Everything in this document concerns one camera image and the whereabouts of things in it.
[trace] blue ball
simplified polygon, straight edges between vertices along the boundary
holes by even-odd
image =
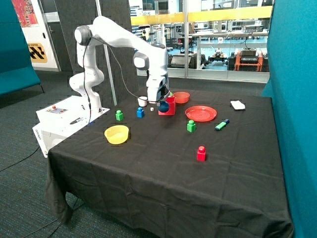
[[[166,113],[169,110],[169,104],[167,102],[165,102],[165,101],[162,101],[160,103],[160,106],[158,107],[158,110],[161,113]]]

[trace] glass wall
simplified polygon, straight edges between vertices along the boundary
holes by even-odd
[[[170,77],[268,81],[272,0],[130,0],[130,6],[132,31],[166,45]]]

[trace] highlighter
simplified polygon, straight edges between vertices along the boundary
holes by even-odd
[[[221,130],[223,127],[225,127],[229,123],[229,119],[224,120],[222,123],[220,123],[218,126],[215,127],[216,130]]]

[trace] green block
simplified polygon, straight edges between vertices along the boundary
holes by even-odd
[[[189,132],[194,132],[196,130],[196,124],[193,120],[190,120],[189,123],[187,124],[187,130]]]
[[[123,120],[123,113],[122,111],[118,110],[117,113],[115,114],[115,118],[117,120]]]

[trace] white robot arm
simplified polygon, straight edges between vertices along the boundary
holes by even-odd
[[[149,103],[160,106],[160,103],[169,95],[168,55],[164,45],[150,45],[104,16],[97,17],[92,25],[77,27],[75,39],[77,60],[79,65],[85,68],[85,72],[73,76],[70,79],[70,85],[87,98],[92,114],[101,112],[100,97],[92,90],[92,87],[104,80],[104,74],[96,64],[96,45],[107,44],[113,47],[137,49],[133,62],[138,69],[149,72],[146,83]]]

